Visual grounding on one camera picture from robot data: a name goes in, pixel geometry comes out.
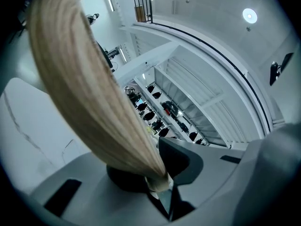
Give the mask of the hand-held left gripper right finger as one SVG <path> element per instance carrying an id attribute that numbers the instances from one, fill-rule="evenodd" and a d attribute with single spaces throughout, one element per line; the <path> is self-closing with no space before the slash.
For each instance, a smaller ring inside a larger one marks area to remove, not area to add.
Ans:
<path id="1" fill-rule="evenodd" d="M 177 186 L 193 183 L 204 167 L 203 159 L 190 150 L 189 145 L 189 142 L 175 138 L 159 138 L 159 154 Z"/>

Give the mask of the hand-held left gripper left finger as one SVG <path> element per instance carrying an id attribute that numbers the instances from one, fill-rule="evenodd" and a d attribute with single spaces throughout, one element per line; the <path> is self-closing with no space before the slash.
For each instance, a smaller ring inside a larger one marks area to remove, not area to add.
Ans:
<path id="1" fill-rule="evenodd" d="M 113 183 L 120 189 L 133 193 L 147 193 L 149 188 L 143 176 L 106 166 L 106 171 Z"/>

